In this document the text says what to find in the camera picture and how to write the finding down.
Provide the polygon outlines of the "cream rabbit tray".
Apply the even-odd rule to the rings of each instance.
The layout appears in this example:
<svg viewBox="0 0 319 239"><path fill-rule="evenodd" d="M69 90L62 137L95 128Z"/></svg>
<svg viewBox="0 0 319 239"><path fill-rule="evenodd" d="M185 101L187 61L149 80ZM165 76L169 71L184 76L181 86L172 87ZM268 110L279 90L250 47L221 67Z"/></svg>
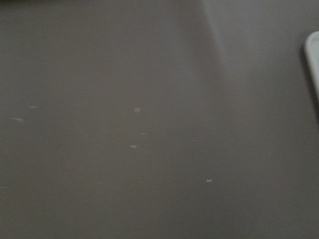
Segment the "cream rabbit tray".
<svg viewBox="0 0 319 239"><path fill-rule="evenodd" d="M319 32L311 33L304 44L304 51L312 83L319 100Z"/></svg>

